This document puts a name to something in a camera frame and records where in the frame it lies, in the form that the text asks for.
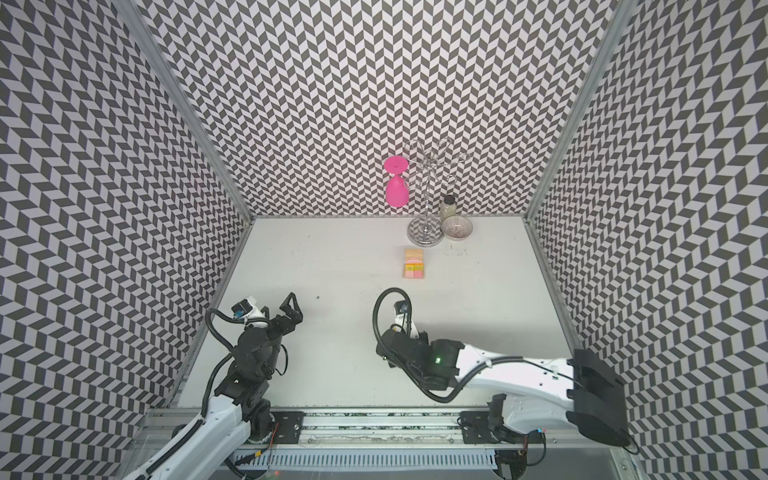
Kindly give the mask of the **natural wood arch block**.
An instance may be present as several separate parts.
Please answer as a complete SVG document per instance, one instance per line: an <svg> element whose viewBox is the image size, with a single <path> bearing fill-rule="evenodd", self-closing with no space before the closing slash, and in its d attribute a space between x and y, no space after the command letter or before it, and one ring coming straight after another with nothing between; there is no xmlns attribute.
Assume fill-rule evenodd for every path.
<svg viewBox="0 0 768 480"><path fill-rule="evenodd" d="M424 250L417 248L406 249L404 252L404 258L406 263L423 263Z"/></svg>

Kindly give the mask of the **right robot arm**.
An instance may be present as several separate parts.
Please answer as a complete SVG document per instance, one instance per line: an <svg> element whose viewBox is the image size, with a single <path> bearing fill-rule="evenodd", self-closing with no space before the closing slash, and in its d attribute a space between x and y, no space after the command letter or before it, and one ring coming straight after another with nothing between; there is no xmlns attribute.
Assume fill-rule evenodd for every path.
<svg viewBox="0 0 768 480"><path fill-rule="evenodd" d="M412 302L400 288L377 297L373 316L391 294L402 298L395 305L394 323L382 330L377 319L371 321L377 355L436 403L451 403L468 388L492 392L487 428L493 440L573 428L599 444L632 445L625 383L594 352L576 349L569 358L536 359L432 340L416 328Z"/></svg>

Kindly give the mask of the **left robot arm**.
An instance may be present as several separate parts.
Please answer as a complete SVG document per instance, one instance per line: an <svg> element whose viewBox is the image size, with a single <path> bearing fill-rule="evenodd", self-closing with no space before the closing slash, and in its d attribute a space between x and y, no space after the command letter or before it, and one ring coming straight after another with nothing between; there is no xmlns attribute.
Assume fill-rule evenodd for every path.
<svg viewBox="0 0 768 480"><path fill-rule="evenodd" d="M272 317L267 307L248 297L227 315L216 308L205 314L205 326L226 349L206 382L199 413L165 446L129 472L128 479L208 479L224 465L239 479L253 479L232 460L235 451L254 439L263 454L276 437L278 422L265 398L269 381L281 372L283 338L303 321L294 293Z"/></svg>

